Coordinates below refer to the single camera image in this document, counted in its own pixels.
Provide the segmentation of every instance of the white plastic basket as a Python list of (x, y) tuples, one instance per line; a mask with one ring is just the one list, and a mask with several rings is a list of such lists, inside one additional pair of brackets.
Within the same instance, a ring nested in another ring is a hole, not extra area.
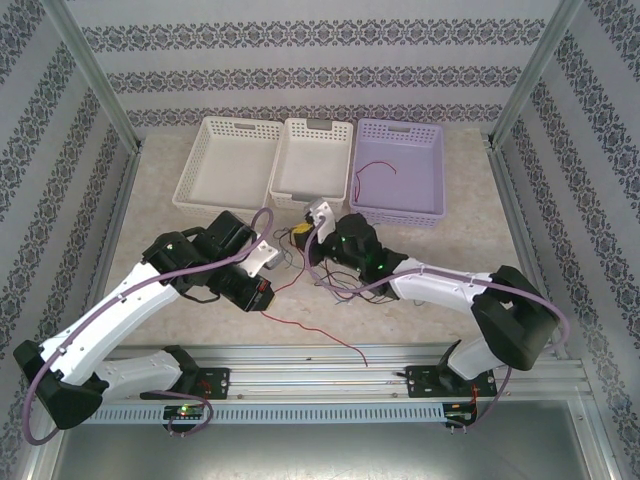
[(303, 208), (323, 197), (340, 210), (347, 196), (353, 125), (289, 118), (278, 142), (269, 193), (280, 208)]
[(267, 204), (281, 122), (205, 117), (173, 204), (187, 215), (213, 219), (230, 210), (243, 220)]

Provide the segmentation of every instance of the plastic storage bin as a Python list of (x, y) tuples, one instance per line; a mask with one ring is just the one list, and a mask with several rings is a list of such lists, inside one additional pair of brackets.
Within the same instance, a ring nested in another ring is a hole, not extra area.
[(173, 204), (187, 215), (214, 218), (230, 210), (251, 220), (267, 204), (281, 122), (205, 117)]
[(280, 208), (303, 208), (324, 197), (342, 209), (347, 196), (353, 125), (289, 118), (278, 143), (269, 192)]
[(363, 118), (353, 162), (352, 212), (370, 223), (418, 227), (435, 227), (444, 218), (441, 127)]

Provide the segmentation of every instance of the patterned wallpaper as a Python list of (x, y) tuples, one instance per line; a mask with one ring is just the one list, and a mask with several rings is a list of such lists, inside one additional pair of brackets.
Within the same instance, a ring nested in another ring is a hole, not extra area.
[(0, 478), (23, 440), (25, 339), (75, 321), (90, 301), (128, 154), (36, 0), (0, 6)]
[(205, 114), (373, 116), (489, 131), (557, 3), (68, 5), (144, 136), (193, 131)]
[(640, 478), (638, 3), (585, 2), (503, 146), (625, 479)]

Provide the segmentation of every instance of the marble surface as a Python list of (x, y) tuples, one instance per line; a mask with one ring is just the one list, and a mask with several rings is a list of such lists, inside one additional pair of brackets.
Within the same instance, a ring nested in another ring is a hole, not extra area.
[[(149, 135), (142, 151), (131, 199), (111, 265), (111, 290), (161, 233), (207, 226), (203, 218), (187, 217), (172, 203), (178, 179), (189, 156), (193, 136)], [(376, 226), (383, 244), (427, 263), (464, 271), (495, 271), (518, 266), (507, 222), (478, 130), (446, 130), (447, 217), (433, 229)], [(299, 212), (275, 210), (276, 227), (301, 221)], [(297, 274), (282, 264), (265, 271), (274, 287)], [(196, 295), (206, 298), (209, 292)], [(271, 315), (322, 328), (348, 343), (450, 342), (473, 337), (471, 317), (431, 304), (397, 301), (370, 305), (361, 299), (336, 305), (334, 297), (314, 287), (305, 273), (283, 290)], [(157, 312), (126, 340), (128, 345), (326, 344), (332, 341), (259, 313), (245, 313), (221, 299), (198, 305), (179, 298)]]

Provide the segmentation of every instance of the purple basket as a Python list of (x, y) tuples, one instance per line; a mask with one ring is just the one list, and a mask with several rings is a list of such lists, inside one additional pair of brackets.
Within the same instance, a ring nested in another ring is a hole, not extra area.
[(435, 227), (446, 214), (442, 127), (361, 119), (349, 205), (369, 223)]

